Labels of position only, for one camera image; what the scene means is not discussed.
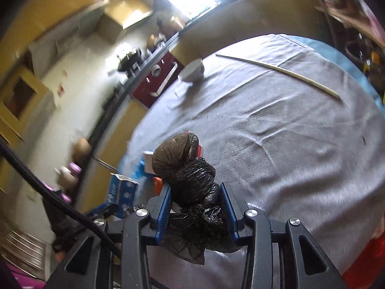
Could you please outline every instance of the black cable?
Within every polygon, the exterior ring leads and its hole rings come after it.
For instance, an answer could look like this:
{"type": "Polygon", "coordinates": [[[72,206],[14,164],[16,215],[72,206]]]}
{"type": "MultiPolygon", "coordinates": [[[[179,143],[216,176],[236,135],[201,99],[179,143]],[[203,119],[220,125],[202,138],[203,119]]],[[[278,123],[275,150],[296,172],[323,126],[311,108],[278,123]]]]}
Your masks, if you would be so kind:
{"type": "Polygon", "coordinates": [[[152,277],[150,277],[150,283],[151,285],[157,287],[158,289],[170,289],[152,277]]]}
{"type": "Polygon", "coordinates": [[[115,243],[105,234],[104,231],[100,230],[93,221],[85,217],[83,214],[76,211],[74,208],[66,204],[53,192],[49,191],[43,183],[29,170],[27,166],[17,157],[17,155],[8,147],[5,140],[0,138],[0,153],[8,161],[9,164],[24,178],[24,180],[30,184],[43,198],[48,202],[56,206],[60,211],[70,216],[70,218],[78,221],[80,224],[87,227],[95,235],[97,235],[102,243],[111,250],[111,252],[121,258],[121,250],[115,245],[115,243]]]}

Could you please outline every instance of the white bowl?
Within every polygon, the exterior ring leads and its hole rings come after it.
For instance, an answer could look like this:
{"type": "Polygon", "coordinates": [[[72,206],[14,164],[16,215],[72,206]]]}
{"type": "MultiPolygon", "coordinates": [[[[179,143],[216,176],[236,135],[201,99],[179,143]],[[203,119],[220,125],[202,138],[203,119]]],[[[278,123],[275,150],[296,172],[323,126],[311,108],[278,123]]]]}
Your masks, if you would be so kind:
{"type": "Polygon", "coordinates": [[[178,75],[178,79],[184,82],[195,82],[203,79],[205,67],[202,59],[195,59],[187,64],[178,75]]]}

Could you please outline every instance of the black plastic bag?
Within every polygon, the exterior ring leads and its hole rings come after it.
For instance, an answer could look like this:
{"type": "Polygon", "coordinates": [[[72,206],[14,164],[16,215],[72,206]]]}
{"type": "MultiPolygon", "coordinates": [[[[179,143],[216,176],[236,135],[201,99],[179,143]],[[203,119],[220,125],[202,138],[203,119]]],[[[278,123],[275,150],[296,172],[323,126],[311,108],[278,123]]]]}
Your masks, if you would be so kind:
{"type": "Polygon", "coordinates": [[[164,246],[176,256],[205,263],[205,249],[234,252],[220,207],[215,168],[198,158],[198,137],[189,132],[163,142],[153,155],[153,170],[171,187],[180,213],[170,214],[164,246]]]}

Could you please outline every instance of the purple container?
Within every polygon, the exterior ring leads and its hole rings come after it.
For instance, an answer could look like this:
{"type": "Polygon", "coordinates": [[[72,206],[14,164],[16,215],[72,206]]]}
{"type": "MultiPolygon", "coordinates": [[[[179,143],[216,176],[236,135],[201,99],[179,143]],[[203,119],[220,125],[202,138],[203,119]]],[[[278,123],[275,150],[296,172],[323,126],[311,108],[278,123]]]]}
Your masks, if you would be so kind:
{"type": "Polygon", "coordinates": [[[82,169],[79,166],[77,166],[74,162],[71,162],[68,165],[68,169],[70,170],[72,176],[75,176],[75,177],[77,177],[82,171],[82,169]]]}
{"type": "MultiPolygon", "coordinates": [[[[45,187],[50,190],[50,191],[55,191],[55,188],[51,187],[50,185],[46,184],[46,183],[43,183],[45,185],[45,187]]],[[[71,199],[70,197],[68,197],[66,194],[62,193],[62,200],[64,202],[66,202],[67,204],[70,204],[71,203],[71,199]]]]}

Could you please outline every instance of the metal handle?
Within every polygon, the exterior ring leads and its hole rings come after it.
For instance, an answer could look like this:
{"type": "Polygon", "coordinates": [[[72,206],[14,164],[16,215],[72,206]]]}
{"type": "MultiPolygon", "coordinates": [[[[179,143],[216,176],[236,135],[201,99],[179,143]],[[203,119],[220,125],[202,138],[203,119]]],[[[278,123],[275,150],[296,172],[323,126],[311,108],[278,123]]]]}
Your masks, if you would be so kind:
{"type": "Polygon", "coordinates": [[[107,164],[106,162],[102,161],[101,159],[99,158],[95,158],[95,161],[97,161],[101,166],[105,167],[105,168],[108,168],[109,170],[111,170],[112,172],[118,172],[118,170],[114,167],[114,166],[111,166],[110,164],[107,164]]]}
{"type": "Polygon", "coordinates": [[[168,73],[168,75],[166,76],[164,81],[161,83],[161,85],[159,86],[158,90],[156,92],[150,92],[150,95],[152,97],[157,98],[158,96],[160,96],[162,94],[165,86],[170,81],[171,77],[174,75],[175,71],[178,68],[178,63],[177,62],[172,62],[172,64],[174,64],[174,67],[171,69],[171,71],[168,73]]]}

